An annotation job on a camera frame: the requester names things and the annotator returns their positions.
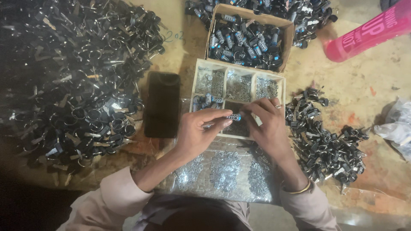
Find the phone screen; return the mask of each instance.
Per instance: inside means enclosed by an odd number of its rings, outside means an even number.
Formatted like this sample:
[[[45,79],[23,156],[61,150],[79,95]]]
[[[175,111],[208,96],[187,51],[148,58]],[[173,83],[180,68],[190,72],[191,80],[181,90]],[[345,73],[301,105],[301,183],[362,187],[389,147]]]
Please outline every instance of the phone screen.
[[[150,72],[148,82],[144,134],[152,138],[175,138],[178,129],[180,76]]]

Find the bracelet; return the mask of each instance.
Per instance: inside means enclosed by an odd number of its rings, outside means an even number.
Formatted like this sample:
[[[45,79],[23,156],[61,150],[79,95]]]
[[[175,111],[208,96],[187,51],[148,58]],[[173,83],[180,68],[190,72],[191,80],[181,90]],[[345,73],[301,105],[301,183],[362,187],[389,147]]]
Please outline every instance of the bracelet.
[[[299,194],[299,193],[305,192],[310,186],[311,186],[311,181],[308,180],[308,184],[307,184],[307,186],[305,186],[305,188],[303,188],[302,190],[300,190],[298,192],[289,192],[289,194]]]

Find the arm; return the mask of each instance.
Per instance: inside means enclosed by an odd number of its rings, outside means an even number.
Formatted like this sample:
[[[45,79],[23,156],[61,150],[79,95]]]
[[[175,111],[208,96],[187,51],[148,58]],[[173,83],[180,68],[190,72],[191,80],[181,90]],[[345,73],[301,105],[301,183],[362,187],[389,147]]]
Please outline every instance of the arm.
[[[331,214],[326,195],[301,171],[286,135],[284,108],[277,98],[259,99],[244,107],[244,117],[250,133],[258,145],[278,164],[284,181],[280,189],[280,199],[284,209],[295,219],[299,230],[339,231],[335,217]],[[263,124],[257,125],[250,113],[257,115]]]
[[[100,189],[79,206],[66,229],[120,231],[127,217],[143,209],[157,184],[205,151],[218,132],[232,123],[221,118],[232,113],[226,109],[204,109],[184,114],[174,149],[134,174],[127,167],[104,178]],[[204,130],[201,126],[211,120],[215,121],[214,125]]]

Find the beige shirt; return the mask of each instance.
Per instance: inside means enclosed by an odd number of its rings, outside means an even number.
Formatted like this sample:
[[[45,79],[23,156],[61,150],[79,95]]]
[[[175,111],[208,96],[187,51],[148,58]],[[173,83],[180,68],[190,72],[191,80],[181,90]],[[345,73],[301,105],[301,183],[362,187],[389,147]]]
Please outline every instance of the beige shirt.
[[[294,217],[299,230],[341,231],[331,214],[325,194],[314,182],[312,185],[310,190],[300,194],[289,194],[281,190],[280,199],[284,209]],[[66,230],[120,231],[126,218],[142,211],[133,230],[143,231],[147,224],[161,224],[162,220],[179,207],[192,203],[187,203],[187,200],[196,200],[174,195],[153,197],[153,194],[139,189],[131,177],[130,168],[124,168],[102,180],[100,189],[92,192],[79,206]],[[244,224],[242,227],[252,231],[248,223],[249,208],[246,202],[213,201],[215,208],[235,214]]]

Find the wooden table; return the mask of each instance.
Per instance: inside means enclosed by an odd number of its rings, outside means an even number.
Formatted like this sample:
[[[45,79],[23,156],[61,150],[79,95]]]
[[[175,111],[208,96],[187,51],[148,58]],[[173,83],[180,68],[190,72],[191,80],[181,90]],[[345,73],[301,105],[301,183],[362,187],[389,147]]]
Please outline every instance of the wooden table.
[[[166,53],[153,58],[154,65],[150,71],[179,74],[181,97],[188,98],[196,59],[204,58],[208,32],[196,17],[193,16],[190,22],[187,20],[183,0],[134,0],[132,3],[144,4],[146,10],[154,11],[169,28],[162,29],[166,37]],[[331,62],[325,57],[322,39],[341,36],[358,26],[339,20],[324,29],[318,39],[309,43],[307,49],[293,48],[283,74],[287,80],[287,102],[291,101],[292,92],[300,92],[311,85],[313,80],[325,92],[323,96],[333,103],[320,110],[324,127],[332,133],[339,132],[344,125],[361,128],[382,124],[397,96],[411,98],[409,35],[396,37],[342,63]],[[147,78],[144,78],[139,83],[143,99],[147,95],[146,81]],[[139,141],[138,144],[129,145],[114,156],[102,157],[92,168],[73,177],[68,188],[94,190],[103,177],[128,165],[141,165],[144,161],[159,158],[172,147],[172,141],[144,138],[142,132],[135,139]],[[340,184],[334,179],[320,186],[331,206],[410,216],[411,164],[375,134],[361,142],[359,149],[368,155],[364,159],[367,169],[346,189],[345,195],[340,194]],[[27,182],[54,187],[53,179],[46,174],[45,169],[28,169],[24,166],[24,159],[11,166],[15,167],[14,171],[18,169],[18,177]],[[65,175],[60,175],[61,182],[65,178]]]

